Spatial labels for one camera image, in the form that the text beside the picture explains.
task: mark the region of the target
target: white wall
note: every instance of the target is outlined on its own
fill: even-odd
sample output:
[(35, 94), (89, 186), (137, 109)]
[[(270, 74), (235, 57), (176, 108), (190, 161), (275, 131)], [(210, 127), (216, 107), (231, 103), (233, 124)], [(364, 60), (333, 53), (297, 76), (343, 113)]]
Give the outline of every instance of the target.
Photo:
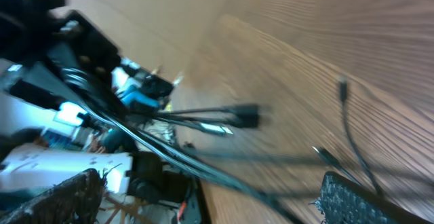
[[(10, 62), (0, 60), (0, 72), (9, 65)], [(53, 121), (55, 114), (55, 111), (41, 109), (0, 91), (0, 134), (9, 135), (25, 127), (44, 127), (70, 135), (75, 128)]]

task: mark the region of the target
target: desk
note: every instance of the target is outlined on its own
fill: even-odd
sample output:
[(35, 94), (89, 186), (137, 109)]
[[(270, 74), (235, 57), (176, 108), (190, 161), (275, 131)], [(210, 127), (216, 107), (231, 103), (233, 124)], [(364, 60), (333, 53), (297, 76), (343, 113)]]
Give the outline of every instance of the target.
[[(345, 72), (351, 130), (367, 161), (433, 179), (434, 34), (416, 24), (431, 19), (422, 14), (433, 11), (429, 6), (423, 0), (230, 0), (174, 92), (174, 108), (258, 102), (272, 111), (259, 130), (234, 129), (234, 136), (218, 138), (178, 128), (178, 141), (207, 151), (312, 156), (312, 146), (323, 146), (356, 164), (337, 96), (336, 80)], [(288, 208), (306, 223), (323, 219), (307, 204), (319, 195), (327, 167), (204, 160), (251, 185), (299, 193), (284, 199)], [(432, 189), (376, 176), (394, 202), (434, 221)], [(214, 224), (286, 223), (250, 197), (211, 184), (204, 191)]]

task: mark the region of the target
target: brown wooden tabletop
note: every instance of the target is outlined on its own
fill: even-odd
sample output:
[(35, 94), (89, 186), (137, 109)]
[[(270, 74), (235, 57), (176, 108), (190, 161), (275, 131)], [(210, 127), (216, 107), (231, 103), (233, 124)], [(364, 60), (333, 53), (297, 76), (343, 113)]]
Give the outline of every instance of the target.
[[(374, 167), (433, 179), (434, 0), (229, 0), (174, 92), (175, 109), (242, 102), (271, 111), (226, 138), (179, 128), (207, 151), (310, 155), (357, 163), (344, 137), (337, 79), (350, 80), (351, 130)], [(204, 160), (282, 198), (306, 223), (325, 166)], [(371, 187), (360, 170), (352, 170)], [(434, 221), (432, 188), (375, 173), (388, 199)], [(205, 184), (213, 223), (286, 223), (256, 200)]]

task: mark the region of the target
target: black equipment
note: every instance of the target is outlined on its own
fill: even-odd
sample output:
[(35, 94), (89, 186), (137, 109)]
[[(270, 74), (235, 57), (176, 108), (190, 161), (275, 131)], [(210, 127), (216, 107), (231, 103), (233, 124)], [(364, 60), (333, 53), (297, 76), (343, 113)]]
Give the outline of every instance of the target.
[[(64, 0), (0, 0), (0, 58), (15, 62), (1, 76), (0, 88), (3, 91), (45, 109), (58, 109), (60, 103), (71, 101), (85, 109), (92, 119), (98, 120), (101, 124), (117, 126), (148, 147), (152, 153), (138, 157), (129, 173), (132, 177), (129, 194), (154, 203), (162, 200), (184, 203), (188, 199), (186, 196), (196, 196), (193, 200), (185, 202), (184, 208), (195, 209), (194, 206), (198, 203), (198, 213), (202, 216), (198, 219), (198, 214), (182, 213), (183, 219), (180, 220), (184, 223), (198, 223), (198, 220), (209, 223), (204, 214), (205, 202), (200, 196), (201, 188), (197, 179), (248, 194), (287, 220), (302, 223), (274, 196), (204, 164), (195, 157), (195, 151), (184, 151), (176, 145), (169, 145), (160, 138), (139, 131), (127, 123), (131, 116), (139, 116), (142, 119), (156, 119), (224, 136), (231, 133), (223, 126), (225, 124), (237, 128), (257, 128), (260, 124), (258, 105), (171, 113), (130, 110), (111, 92), (111, 71), (121, 65), (117, 47), (79, 12), (72, 11), (60, 19), (48, 12), (53, 7), (61, 5), (64, 5)], [(169, 87), (163, 92), (153, 92), (155, 97), (167, 96), (172, 89)], [(382, 198), (381, 187), (349, 133), (347, 96), (347, 82), (341, 81), (340, 98), (347, 137), (379, 197), (373, 198), (364, 188), (329, 173), (324, 178), (321, 199), (317, 206), (330, 223), (408, 223), (410, 219), (413, 223), (424, 223), (402, 209), (399, 211), (401, 216), (393, 215), (389, 211), (397, 210), (398, 207), (391, 206)], [(212, 119), (181, 116), (186, 113), (205, 112), (226, 113), (231, 117)], [(330, 153), (325, 152), (323, 149), (318, 150), (325, 163), (333, 165), (354, 179)], [(171, 165), (173, 170), (164, 170), (163, 162)], [(375, 214), (371, 219), (367, 217), (368, 219), (363, 219), (366, 221), (360, 221), (360, 214), (351, 214), (359, 211), (373, 211)]]

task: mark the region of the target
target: beige wall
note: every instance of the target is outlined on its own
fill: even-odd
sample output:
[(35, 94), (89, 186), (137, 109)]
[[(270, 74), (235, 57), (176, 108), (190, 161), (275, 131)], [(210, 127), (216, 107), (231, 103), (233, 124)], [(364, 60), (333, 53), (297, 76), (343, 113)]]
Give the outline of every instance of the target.
[(68, 0), (142, 66), (174, 78), (226, 0)]

